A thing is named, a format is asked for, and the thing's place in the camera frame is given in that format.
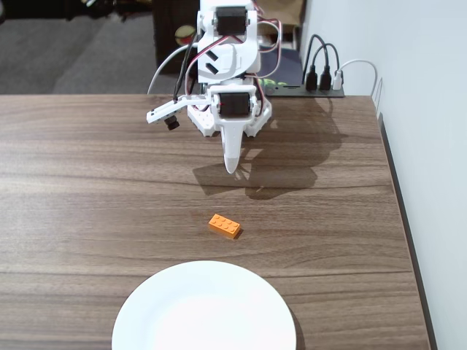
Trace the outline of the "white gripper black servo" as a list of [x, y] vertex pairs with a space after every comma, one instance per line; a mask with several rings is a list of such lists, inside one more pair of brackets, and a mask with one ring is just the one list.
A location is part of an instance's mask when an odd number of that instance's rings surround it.
[[257, 111], [254, 85], [210, 85], [210, 113], [215, 128], [220, 128], [225, 169], [233, 174], [239, 164], [242, 136]]

